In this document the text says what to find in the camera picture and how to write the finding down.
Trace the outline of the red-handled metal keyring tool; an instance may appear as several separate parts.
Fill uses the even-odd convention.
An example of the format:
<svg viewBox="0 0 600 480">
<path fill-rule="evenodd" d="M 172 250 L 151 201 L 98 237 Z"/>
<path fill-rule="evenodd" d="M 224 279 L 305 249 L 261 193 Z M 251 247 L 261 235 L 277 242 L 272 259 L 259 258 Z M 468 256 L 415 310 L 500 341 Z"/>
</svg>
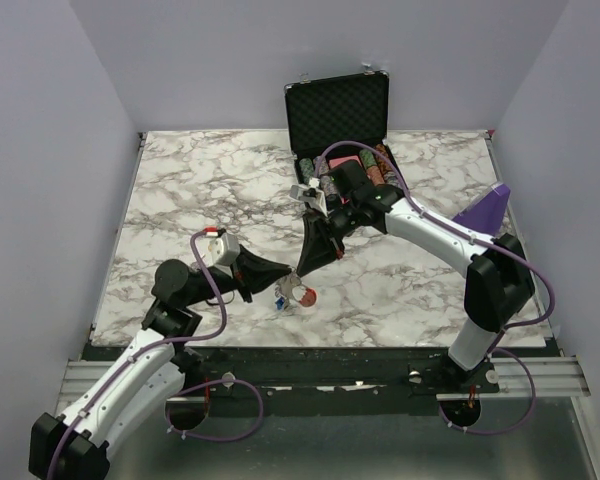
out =
<svg viewBox="0 0 600 480">
<path fill-rule="evenodd" d="M 293 300 L 304 308 L 313 307 L 317 301 L 316 291 L 305 285 L 293 287 L 291 293 Z"/>
</svg>

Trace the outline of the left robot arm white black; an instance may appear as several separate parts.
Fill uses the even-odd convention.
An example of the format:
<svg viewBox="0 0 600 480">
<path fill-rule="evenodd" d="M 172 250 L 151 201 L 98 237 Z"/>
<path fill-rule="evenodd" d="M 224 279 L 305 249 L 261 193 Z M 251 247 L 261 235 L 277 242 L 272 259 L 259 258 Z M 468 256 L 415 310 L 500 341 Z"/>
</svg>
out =
<svg viewBox="0 0 600 480">
<path fill-rule="evenodd" d="M 202 380 L 185 345 L 201 321 L 194 304 L 237 291 L 251 301 L 291 267 L 245 248 L 232 264 L 192 269 L 171 259 L 155 272 L 141 329 L 114 364 L 60 414 L 42 414 L 31 430 L 28 469 L 39 479 L 103 479 L 122 443 L 175 393 L 194 393 Z"/>
</svg>

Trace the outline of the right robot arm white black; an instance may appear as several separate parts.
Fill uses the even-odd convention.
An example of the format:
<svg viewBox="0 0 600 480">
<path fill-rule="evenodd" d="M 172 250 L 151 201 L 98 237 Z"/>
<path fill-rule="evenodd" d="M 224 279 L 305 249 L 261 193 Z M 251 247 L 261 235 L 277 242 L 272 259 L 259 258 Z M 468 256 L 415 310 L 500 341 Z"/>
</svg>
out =
<svg viewBox="0 0 600 480">
<path fill-rule="evenodd" d="M 344 201 L 333 210 L 327 209 L 316 178 L 290 189 L 291 198 L 308 207 L 297 274 L 305 276 L 341 259 L 345 237 L 360 227 L 413 243 L 452 267 L 465 280 L 468 318 L 449 347 L 450 361 L 439 371 L 447 389 L 465 390 L 504 326 L 535 293 L 519 240 L 510 234 L 494 239 L 429 213 L 403 190 L 373 184 L 354 161 L 329 175 Z"/>
</svg>

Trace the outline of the pink playing card deck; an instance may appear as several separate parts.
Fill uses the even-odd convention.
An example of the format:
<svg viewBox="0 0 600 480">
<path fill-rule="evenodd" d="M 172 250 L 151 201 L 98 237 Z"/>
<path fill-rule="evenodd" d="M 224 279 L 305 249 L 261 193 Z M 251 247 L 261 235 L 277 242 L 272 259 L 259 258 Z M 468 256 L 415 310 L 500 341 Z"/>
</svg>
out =
<svg viewBox="0 0 600 480">
<path fill-rule="evenodd" d="M 339 157 L 339 158 L 334 158 L 334 159 L 329 159 L 328 160 L 328 166 L 330 169 L 335 169 L 338 166 L 345 164 L 347 162 L 350 161 L 354 161 L 356 162 L 358 165 L 361 164 L 360 159 L 358 156 L 353 155 L 353 156 L 347 156 L 347 157 Z"/>
</svg>

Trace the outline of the black poker chip case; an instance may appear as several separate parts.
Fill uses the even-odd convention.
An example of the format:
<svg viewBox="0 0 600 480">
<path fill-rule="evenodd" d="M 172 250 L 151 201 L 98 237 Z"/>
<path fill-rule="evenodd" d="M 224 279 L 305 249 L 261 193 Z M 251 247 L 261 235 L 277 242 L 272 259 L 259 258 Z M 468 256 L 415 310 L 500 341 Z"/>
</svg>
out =
<svg viewBox="0 0 600 480">
<path fill-rule="evenodd" d="M 373 149 L 388 132 L 389 74 L 385 71 L 297 82 L 285 87 L 285 105 L 299 187 L 308 187 L 300 161 Z"/>
</svg>

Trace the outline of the purple box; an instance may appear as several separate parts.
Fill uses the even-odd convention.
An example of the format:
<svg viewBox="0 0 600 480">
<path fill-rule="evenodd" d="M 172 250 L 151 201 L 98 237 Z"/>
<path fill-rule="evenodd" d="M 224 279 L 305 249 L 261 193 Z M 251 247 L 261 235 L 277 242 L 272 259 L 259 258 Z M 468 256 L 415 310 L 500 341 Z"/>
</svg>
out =
<svg viewBox="0 0 600 480">
<path fill-rule="evenodd" d="M 510 194 L 511 190 L 506 184 L 496 182 L 474 198 L 452 220 L 471 230 L 495 236 L 503 224 Z"/>
</svg>

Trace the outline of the black mounting rail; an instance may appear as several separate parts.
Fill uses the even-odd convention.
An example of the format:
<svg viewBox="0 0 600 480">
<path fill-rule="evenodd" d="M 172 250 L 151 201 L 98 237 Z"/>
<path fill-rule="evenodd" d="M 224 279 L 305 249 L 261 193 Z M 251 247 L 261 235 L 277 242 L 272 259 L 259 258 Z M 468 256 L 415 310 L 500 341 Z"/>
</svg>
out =
<svg viewBox="0 0 600 480">
<path fill-rule="evenodd" d="M 464 372 L 439 347 L 194 347 L 176 364 L 186 389 L 204 388 L 171 406 L 211 417 L 429 416 L 440 396 L 499 390 L 491 362 Z"/>
</svg>

